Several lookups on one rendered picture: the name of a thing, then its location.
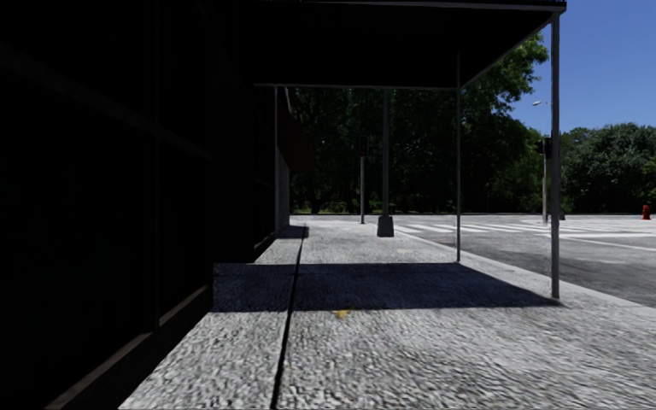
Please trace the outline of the dark building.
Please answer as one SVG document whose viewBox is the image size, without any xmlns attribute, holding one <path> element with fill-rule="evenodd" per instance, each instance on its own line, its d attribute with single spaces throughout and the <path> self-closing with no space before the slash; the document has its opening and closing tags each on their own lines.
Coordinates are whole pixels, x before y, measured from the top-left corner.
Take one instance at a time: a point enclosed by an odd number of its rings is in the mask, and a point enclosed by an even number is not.
<svg viewBox="0 0 656 410">
<path fill-rule="evenodd" d="M 115 410 L 289 221 L 282 88 L 457 91 L 566 0 L 0 0 L 0 410 Z"/>
</svg>

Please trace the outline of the traffic light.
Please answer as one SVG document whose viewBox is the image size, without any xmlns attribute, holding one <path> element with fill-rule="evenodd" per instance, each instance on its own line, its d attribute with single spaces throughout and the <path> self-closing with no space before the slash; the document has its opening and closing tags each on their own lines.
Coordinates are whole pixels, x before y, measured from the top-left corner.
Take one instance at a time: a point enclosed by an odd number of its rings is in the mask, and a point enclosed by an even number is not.
<svg viewBox="0 0 656 410">
<path fill-rule="evenodd" d="M 548 140 L 535 143 L 535 152 L 542 156 L 542 223 L 548 222 Z"/>
<path fill-rule="evenodd" d="M 366 158 L 368 155 L 368 137 L 360 136 L 359 140 L 359 154 L 360 154 L 360 223 L 365 224 L 366 215 Z"/>
</svg>

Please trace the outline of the trees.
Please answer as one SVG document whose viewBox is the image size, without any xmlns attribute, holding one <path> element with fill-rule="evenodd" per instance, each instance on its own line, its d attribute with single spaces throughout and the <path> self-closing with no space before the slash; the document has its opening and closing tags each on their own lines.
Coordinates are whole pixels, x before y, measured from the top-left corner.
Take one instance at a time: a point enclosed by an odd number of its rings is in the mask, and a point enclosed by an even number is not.
<svg viewBox="0 0 656 410">
<path fill-rule="evenodd" d="M 538 213 L 546 136 L 512 117 L 548 58 L 542 36 L 461 93 L 389 91 L 391 213 Z M 291 210 L 360 212 L 360 136 L 368 137 L 366 213 L 382 208 L 383 91 L 290 88 L 284 106 L 313 145 L 290 177 Z M 578 213 L 656 213 L 656 126 L 578 127 L 560 140 L 561 206 Z"/>
</svg>

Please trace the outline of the grey pole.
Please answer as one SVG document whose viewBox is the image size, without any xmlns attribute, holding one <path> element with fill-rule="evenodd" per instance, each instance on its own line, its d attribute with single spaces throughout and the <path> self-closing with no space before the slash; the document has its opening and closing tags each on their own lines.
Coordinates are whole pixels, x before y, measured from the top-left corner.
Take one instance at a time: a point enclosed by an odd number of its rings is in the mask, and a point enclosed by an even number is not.
<svg viewBox="0 0 656 410">
<path fill-rule="evenodd" d="M 383 136 L 382 136 L 382 214 L 378 218 L 377 235 L 393 237 L 395 235 L 393 218 L 390 215 L 389 170 L 390 170 L 390 126 L 389 126 L 389 90 L 383 93 Z"/>
</svg>

